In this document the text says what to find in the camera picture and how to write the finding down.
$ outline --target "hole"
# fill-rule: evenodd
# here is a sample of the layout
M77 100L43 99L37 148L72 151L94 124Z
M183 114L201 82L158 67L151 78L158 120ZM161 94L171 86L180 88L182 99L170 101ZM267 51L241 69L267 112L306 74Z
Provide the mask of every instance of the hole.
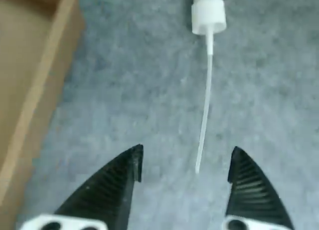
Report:
M51 222L46 225L44 225L41 230L60 230L61 224L57 222Z
M228 223L229 230L248 230L246 224L239 220L232 220Z
M88 228L84 228L82 230L98 230L97 228L94 228L94 227L88 227Z

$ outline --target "cardboard box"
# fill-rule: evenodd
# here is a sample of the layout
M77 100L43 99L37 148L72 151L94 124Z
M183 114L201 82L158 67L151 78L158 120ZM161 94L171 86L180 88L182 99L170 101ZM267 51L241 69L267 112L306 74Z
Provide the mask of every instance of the cardboard box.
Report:
M11 230L84 28L77 0L0 0L0 228Z

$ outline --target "white pump cap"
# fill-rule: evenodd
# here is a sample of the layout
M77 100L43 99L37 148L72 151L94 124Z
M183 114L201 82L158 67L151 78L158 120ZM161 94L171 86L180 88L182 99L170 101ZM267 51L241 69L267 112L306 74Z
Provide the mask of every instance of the white pump cap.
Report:
M191 7L192 31L206 36L207 54L213 54L213 35L226 29L223 0L194 0Z

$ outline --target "white spray pump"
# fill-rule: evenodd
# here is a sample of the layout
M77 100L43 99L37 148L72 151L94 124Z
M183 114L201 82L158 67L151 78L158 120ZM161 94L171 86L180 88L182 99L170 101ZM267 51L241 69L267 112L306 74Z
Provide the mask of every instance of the white spray pump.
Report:
M206 126L208 120L209 101L213 69L214 34L226 29L226 15L223 0L194 0L191 7L192 31L194 34L206 36L207 47L207 82L203 119L200 130L195 171L199 173L204 148Z

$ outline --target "ridged black plastic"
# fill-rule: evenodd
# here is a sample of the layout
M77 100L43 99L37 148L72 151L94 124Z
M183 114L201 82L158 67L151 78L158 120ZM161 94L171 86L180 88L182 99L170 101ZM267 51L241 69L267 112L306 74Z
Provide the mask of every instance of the ridged black plastic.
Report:
M121 153L80 186L55 214L101 220L109 230L126 230L142 163L142 145Z
M294 229L287 211L260 167L239 147L231 157L232 184L226 215L254 219Z

